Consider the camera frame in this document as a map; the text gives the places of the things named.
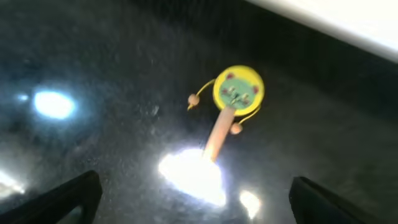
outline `wooden handle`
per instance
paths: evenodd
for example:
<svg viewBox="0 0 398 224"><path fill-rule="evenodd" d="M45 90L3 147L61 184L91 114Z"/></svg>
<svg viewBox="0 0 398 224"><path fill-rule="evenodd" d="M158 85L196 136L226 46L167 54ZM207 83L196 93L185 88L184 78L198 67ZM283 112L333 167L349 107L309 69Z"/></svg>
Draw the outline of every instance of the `wooden handle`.
<svg viewBox="0 0 398 224"><path fill-rule="evenodd" d="M207 140L206 148L203 151L203 157L216 161L218 153L223 146L226 135L234 121L235 109L226 106L221 110L220 115L218 115L216 124L211 131L209 140Z"/></svg>

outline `dark countertop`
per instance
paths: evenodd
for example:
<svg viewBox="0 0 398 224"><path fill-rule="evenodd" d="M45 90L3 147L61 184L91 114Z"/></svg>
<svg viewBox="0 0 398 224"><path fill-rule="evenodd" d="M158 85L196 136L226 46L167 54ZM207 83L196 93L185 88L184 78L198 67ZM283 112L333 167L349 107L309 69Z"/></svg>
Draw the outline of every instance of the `dark countertop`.
<svg viewBox="0 0 398 224"><path fill-rule="evenodd" d="M267 91L220 154L220 210L169 187L157 165L204 146L218 109L208 92L187 113L187 98L236 64ZM298 175L396 220L397 75L244 1L0 0L0 171L25 188L1 194L0 212L93 169L104 190L95 223L242 223L241 189L261 198L259 223L294 223ZM40 90L73 98L73 116L39 116Z"/></svg>

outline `yellow circle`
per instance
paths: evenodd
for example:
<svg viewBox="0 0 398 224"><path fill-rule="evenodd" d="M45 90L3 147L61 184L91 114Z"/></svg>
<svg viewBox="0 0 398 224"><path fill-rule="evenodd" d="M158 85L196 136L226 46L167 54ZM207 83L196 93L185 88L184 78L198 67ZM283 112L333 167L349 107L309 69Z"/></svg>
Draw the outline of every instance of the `yellow circle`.
<svg viewBox="0 0 398 224"><path fill-rule="evenodd" d="M215 104L220 110L224 109L226 106L220 97L220 88L229 74L233 74L234 77L240 80L244 80L250 85L257 87L257 93L255 94L254 100L251 105L247 108L237 109L235 111L235 116L244 116L253 112L258 106L260 106L262 99L264 98L265 86L262 82L260 75L252 68L244 65L235 65L229 67L217 77L213 87L213 99Z"/></svg>

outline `black object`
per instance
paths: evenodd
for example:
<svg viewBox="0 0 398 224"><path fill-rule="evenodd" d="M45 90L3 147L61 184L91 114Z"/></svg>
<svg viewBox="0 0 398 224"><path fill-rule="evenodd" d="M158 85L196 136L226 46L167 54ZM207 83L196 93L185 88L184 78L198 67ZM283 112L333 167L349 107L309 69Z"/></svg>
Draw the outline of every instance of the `black object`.
<svg viewBox="0 0 398 224"><path fill-rule="evenodd" d="M305 177L294 178L289 200L297 224L382 223Z"/></svg>
<svg viewBox="0 0 398 224"><path fill-rule="evenodd" d="M95 171L41 195L0 216L2 224L92 223L102 195L100 178Z"/></svg>

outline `cartoon animal face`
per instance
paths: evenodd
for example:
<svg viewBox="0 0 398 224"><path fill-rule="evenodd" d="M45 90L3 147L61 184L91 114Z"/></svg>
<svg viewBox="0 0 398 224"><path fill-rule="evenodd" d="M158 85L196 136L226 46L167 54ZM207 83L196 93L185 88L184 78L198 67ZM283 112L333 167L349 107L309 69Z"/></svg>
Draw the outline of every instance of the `cartoon animal face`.
<svg viewBox="0 0 398 224"><path fill-rule="evenodd" d="M252 86L247 81L234 77L233 73L229 73L221 84L220 96L225 105L240 110L253 103L258 91L258 86Z"/></svg>

